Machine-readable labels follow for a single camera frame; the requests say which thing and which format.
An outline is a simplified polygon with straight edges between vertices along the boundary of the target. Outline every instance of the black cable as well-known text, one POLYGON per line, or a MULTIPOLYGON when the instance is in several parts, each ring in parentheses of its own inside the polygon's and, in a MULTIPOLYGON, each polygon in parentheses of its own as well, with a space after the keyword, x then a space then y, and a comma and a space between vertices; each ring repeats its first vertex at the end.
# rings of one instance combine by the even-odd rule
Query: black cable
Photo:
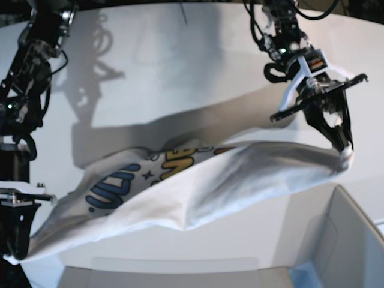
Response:
POLYGON ((64 50, 62 50, 61 52, 62 52, 62 54, 64 55, 65 63, 64 63, 60 68, 58 68, 58 69, 56 69, 54 72, 50 73, 50 74, 49 74, 49 77, 52 77, 52 76, 55 75, 56 73, 60 72, 60 71, 61 71, 62 69, 64 69, 65 66, 67 66, 68 63, 69 63, 69 59, 68 59, 68 56, 67 56, 66 52, 65 52, 64 50))
POLYGON ((334 0, 332 5, 321 15, 319 16, 316 16, 316 17, 311 17, 311 16, 308 16, 308 15, 305 15, 303 12, 301 12, 297 7, 296 5, 292 2, 292 0, 286 0, 292 7, 293 9, 295 9, 295 11, 302 17, 308 19, 308 20, 311 20, 311 21, 316 21, 316 20, 321 20, 321 19, 324 19, 325 17, 327 17, 328 15, 330 15, 332 13, 332 11, 336 8, 339 0, 334 0))
POLYGON ((256 25, 256 27, 257 27, 257 29, 259 30, 260 34, 263 35, 263 32, 262 32, 262 30, 260 29, 259 24, 257 24, 257 22, 256 22, 256 20, 255 20, 255 18, 254 18, 254 15, 252 16, 252 14, 251 14, 251 10, 250 10, 250 9, 248 8, 248 6, 247 6, 247 0, 243 0, 242 3, 244 4, 244 7, 245 7, 246 11, 247 11, 248 14, 250 15, 250 17, 251 17, 251 19, 252 19, 252 21, 253 21, 253 24, 256 25))
POLYGON ((344 15, 345 15, 345 16, 348 16, 347 7, 346 7, 344 1, 341 0, 340 3, 341 3, 341 6, 343 7, 344 15))
POLYGON ((256 31, 255 31, 255 28, 254 28, 255 26, 257 26, 257 28, 259 29, 259 31, 261 33, 261 29, 260 29, 260 27, 258 26, 258 24, 256 23, 256 21, 254 19, 254 0, 250 0, 250 11, 249 11, 249 14, 250 14, 250 18, 251 18, 250 19, 250 26, 251 26, 252 38, 255 41, 255 43, 257 44, 257 46, 259 47, 260 51, 265 51, 265 47, 264 47, 264 43, 263 43, 263 38, 261 38, 261 39, 257 38, 256 31))
POLYGON ((49 100, 50 100, 50 85, 48 86, 47 91, 46 91, 46 100, 44 103, 43 113, 41 114, 41 121, 43 120, 44 116, 47 113, 48 106, 49 106, 49 100))

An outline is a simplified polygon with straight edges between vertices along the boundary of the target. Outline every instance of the cardboard box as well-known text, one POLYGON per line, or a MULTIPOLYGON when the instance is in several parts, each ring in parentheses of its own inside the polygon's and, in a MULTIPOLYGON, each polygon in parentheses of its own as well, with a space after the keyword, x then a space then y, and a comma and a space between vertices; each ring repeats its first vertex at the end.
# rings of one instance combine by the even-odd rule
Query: cardboard box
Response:
MULTIPOLYGON (((136 273, 113 271, 114 267, 120 270, 124 260, 98 259, 94 269, 66 267, 59 287, 384 287, 384 238, 343 187, 324 185, 298 193, 291 201, 273 253, 274 265, 281 265, 253 271, 204 273, 202 269, 183 273, 175 262, 174 273, 170 273, 172 268, 136 273), (102 271, 100 268, 106 265, 108 271, 102 271)), ((172 267, 159 261, 153 264, 172 267)))

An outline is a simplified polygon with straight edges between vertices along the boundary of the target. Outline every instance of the printed graphic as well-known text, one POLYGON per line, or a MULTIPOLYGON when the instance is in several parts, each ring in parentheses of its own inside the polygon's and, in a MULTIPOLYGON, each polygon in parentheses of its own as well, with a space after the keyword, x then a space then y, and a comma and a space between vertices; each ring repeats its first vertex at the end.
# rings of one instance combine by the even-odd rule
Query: printed graphic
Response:
POLYGON ((121 196, 127 195, 130 192, 131 181, 134 179, 134 174, 129 172, 136 172, 140 170, 140 165, 131 164, 117 172, 112 173, 102 181, 97 183, 91 188, 94 196, 86 196, 85 200, 92 206, 100 209, 116 209, 123 203, 121 196), (119 182, 120 185, 113 185, 110 181, 119 182))
POLYGON ((209 151, 212 151, 213 149, 214 149, 213 147, 201 147, 197 150, 197 153, 209 152, 209 151))
POLYGON ((217 148, 215 151, 214 151, 214 154, 215 155, 218 155, 218 154, 221 154, 221 153, 224 153, 224 152, 227 152, 229 150, 232 150, 234 147, 228 147, 228 148, 217 148))
POLYGON ((154 175, 151 173, 151 171, 148 171, 142 176, 144 177, 145 180, 147 180, 148 178, 153 177, 154 175))
POLYGON ((165 180, 176 173, 179 173, 186 168, 193 165, 194 159, 191 157, 197 149, 183 149, 166 152, 166 161, 163 163, 162 168, 170 169, 160 175, 161 180, 165 180))
POLYGON ((153 154, 149 156, 148 158, 145 158, 145 160, 151 160, 153 162, 156 162, 160 157, 160 153, 153 154))

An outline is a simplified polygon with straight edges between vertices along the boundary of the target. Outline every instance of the white table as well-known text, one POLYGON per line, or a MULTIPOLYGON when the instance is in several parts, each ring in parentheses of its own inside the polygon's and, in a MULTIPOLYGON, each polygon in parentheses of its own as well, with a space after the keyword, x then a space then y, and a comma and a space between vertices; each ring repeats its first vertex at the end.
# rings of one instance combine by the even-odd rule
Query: white table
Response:
MULTIPOLYGON (((206 143, 268 139, 330 146, 302 114, 283 130, 270 129, 269 115, 286 84, 273 85, 264 78, 269 58, 254 44, 242 5, 184 8, 187 25, 179 4, 77 15, 65 48, 70 63, 54 79, 44 127, 34 133, 38 159, 31 164, 32 183, 44 182, 50 193, 63 197, 75 189, 88 163, 108 153, 132 146, 160 149, 171 139, 185 137, 206 143)), ((264 20, 260 10, 257 18, 264 20)), ((369 76, 369 83, 347 91, 356 155, 352 169, 339 181, 379 223, 384 220, 384 27, 336 15, 318 22, 299 17, 299 22, 330 62, 369 76)), ((24 26, 0 29, 0 75, 8 71, 24 26)), ((60 64, 54 61, 53 67, 60 64)), ((148 229, 24 266, 34 281, 39 271, 54 268, 46 287, 54 287, 63 263, 91 268, 98 257, 128 259, 132 266, 153 260, 207 260, 216 267, 212 269, 221 269, 223 261, 228 270, 249 268, 258 237, 249 226, 266 214, 284 217, 288 202, 289 197, 282 197, 273 205, 260 204, 191 232, 148 229)), ((33 231, 49 211, 48 205, 39 209, 33 231)))

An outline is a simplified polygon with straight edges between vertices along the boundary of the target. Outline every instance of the blue lettering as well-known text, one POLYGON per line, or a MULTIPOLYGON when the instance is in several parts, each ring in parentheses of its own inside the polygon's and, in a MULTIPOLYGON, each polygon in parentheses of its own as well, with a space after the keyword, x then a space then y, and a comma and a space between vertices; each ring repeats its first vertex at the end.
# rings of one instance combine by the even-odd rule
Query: blue lettering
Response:
POLYGON ((106 177, 91 188, 91 191, 94 194, 102 197, 103 200, 96 199, 95 197, 90 195, 86 196, 85 200, 92 206, 100 209, 116 209, 118 206, 120 206, 124 202, 119 195, 125 196, 130 192, 131 180, 134 179, 133 174, 125 173, 122 171, 135 172, 139 170, 140 170, 140 165, 131 164, 120 169, 118 172, 112 173, 108 177, 121 179, 122 180, 121 186, 119 187, 119 186, 105 183, 105 180, 108 178, 106 177))

